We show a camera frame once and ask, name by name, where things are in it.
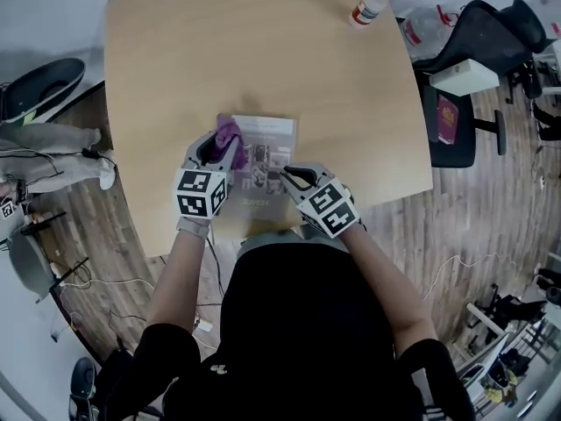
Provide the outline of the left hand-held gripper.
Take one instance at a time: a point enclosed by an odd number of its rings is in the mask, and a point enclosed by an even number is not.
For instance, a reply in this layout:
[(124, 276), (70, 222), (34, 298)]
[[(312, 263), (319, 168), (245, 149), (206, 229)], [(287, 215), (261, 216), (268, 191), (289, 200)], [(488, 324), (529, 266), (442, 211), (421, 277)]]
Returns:
[(174, 180), (174, 198), (182, 217), (212, 219), (220, 211), (229, 196), (239, 146), (239, 136), (223, 140), (211, 131), (188, 147)]

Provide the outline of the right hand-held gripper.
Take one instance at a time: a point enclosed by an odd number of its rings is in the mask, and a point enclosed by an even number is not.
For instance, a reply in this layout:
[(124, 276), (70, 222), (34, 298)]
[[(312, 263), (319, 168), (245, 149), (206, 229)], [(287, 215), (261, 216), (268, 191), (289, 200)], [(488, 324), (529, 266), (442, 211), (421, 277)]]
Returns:
[(283, 168), (282, 185), (312, 227), (331, 239), (359, 221), (348, 189), (319, 162), (293, 162)]

